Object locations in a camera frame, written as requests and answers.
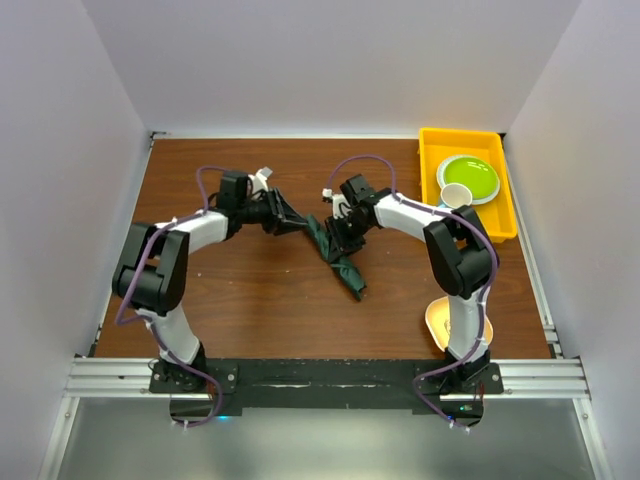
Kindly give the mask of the dark green cloth napkin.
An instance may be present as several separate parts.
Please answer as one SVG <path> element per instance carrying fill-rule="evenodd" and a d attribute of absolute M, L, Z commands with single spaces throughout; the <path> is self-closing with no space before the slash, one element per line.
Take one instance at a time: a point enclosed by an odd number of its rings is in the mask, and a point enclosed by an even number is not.
<path fill-rule="evenodd" d="M 336 242 L 326 227 L 315 216 L 306 216 L 305 233 L 313 242 L 321 259 L 331 268 L 336 278 L 351 293 L 356 301 L 361 301 L 367 287 L 364 277 L 356 265 L 338 249 Z"/>

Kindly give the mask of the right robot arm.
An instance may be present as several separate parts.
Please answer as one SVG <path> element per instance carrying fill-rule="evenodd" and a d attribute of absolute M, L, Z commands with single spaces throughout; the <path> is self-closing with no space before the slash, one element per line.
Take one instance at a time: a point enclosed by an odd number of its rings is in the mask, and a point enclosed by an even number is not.
<path fill-rule="evenodd" d="M 332 259 L 361 249 L 364 235 L 374 227 L 424 242 L 432 274 L 447 294 L 450 338 L 447 364 L 419 375 L 418 381 L 440 381 L 456 392 L 469 392 L 490 363 L 486 303 L 499 267 L 475 210 L 428 206 L 392 188 L 377 191 L 361 175 L 345 181 L 338 193 L 325 188 L 322 199 L 333 207 L 333 215 L 325 220 Z"/>

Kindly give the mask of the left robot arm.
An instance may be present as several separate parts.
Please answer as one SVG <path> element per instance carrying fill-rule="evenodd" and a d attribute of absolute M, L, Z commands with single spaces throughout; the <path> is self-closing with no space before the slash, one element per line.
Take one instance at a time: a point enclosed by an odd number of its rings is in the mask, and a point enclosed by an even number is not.
<path fill-rule="evenodd" d="M 254 174 L 201 167 L 196 181 L 202 208 L 166 223 L 136 222 L 129 228 L 112 278 L 112 292 L 121 298 L 115 323 L 143 321 L 159 347 L 159 362 L 185 392 L 217 389 L 182 306 L 189 256 L 231 239 L 245 225 L 259 225 L 274 236 L 307 226 L 279 189 L 268 185 L 270 175 L 267 167 Z"/>

